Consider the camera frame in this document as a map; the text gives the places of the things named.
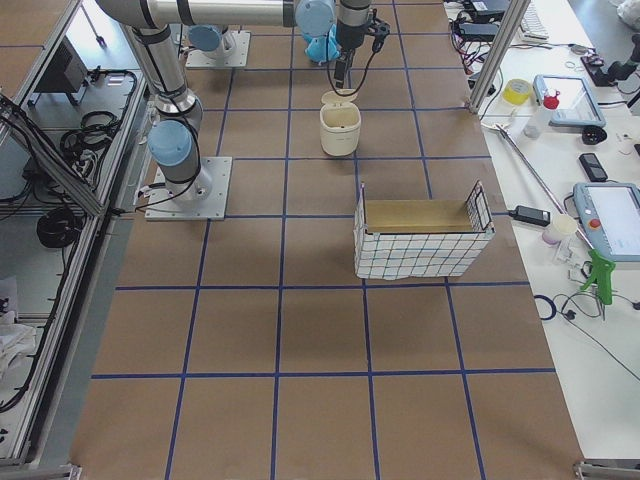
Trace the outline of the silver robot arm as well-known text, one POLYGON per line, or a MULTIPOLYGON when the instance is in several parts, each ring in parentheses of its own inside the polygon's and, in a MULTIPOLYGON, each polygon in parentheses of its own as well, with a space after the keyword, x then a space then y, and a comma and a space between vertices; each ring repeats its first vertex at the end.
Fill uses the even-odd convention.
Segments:
POLYGON ((338 57, 327 77, 334 94, 346 98, 357 93, 346 90, 344 82, 364 38, 374 38, 371 55, 376 56, 390 34, 389 24, 369 1, 99 1, 97 5, 128 35, 156 95, 155 108, 167 119, 188 119, 191 111, 202 110, 170 39, 172 24, 297 27, 312 38, 322 37, 325 45, 335 27, 338 57))
POLYGON ((236 40, 227 25, 190 26, 188 39, 193 47, 212 58, 228 57, 236 49, 236 40))

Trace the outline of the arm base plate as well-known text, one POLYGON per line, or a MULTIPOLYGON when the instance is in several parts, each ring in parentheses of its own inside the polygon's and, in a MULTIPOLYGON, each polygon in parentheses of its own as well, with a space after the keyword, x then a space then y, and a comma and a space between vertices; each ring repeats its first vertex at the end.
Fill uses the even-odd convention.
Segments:
POLYGON ((186 188, 168 183, 153 189, 151 207, 145 209, 148 221, 224 220, 232 172, 231 157, 202 157, 200 173, 189 189, 175 200, 170 197, 186 188))
POLYGON ((199 25, 189 29, 187 69, 244 68, 248 60, 251 32, 199 25))

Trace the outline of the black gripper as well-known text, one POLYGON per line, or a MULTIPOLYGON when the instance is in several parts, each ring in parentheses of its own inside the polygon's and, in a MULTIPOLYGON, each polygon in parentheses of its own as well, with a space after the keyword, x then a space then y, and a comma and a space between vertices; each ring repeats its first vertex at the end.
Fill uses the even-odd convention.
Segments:
POLYGON ((353 52, 360 48, 366 36, 375 38, 373 51, 379 52, 390 25, 377 16, 370 0, 341 0, 338 2, 336 41, 341 48, 334 66, 334 87, 342 89, 352 66, 353 52))

